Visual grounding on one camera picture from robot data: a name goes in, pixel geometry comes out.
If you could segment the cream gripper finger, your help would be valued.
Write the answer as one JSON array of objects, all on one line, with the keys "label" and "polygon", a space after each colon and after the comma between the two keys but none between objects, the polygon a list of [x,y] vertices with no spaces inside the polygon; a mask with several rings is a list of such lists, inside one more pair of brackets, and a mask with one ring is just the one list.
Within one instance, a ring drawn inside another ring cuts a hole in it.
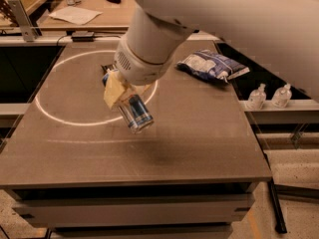
[{"label": "cream gripper finger", "polygon": [[143,85],[143,86],[135,86],[135,92],[136,92],[139,96],[142,96],[142,95],[144,95],[152,86],[153,86],[153,84]]},{"label": "cream gripper finger", "polygon": [[104,80],[104,101],[112,109],[127,90],[127,81],[118,70],[108,70]]}]

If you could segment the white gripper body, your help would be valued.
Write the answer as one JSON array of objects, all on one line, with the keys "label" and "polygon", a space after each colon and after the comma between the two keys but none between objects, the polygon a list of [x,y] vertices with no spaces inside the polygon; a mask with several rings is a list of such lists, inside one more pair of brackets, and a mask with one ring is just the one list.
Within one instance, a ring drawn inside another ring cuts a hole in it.
[{"label": "white gripper body", "polygon": [[132,85],[143,86],[155,82],[166,73],[172,57],[159,64],[145,62],[131,51],[127,40],[126,35],[121,38],[114,56],[114,64],[125,80]]}]

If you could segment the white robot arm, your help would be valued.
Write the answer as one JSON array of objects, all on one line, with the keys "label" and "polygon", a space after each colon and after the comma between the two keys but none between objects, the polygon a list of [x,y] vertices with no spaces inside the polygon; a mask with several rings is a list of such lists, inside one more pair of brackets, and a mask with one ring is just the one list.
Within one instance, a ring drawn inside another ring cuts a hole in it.
[{"label": "white robot arm", "polygon": [[115,53],[135,86],[159,79],[195,30],[219,37],[319,101],[319,0],[135,0]]}]

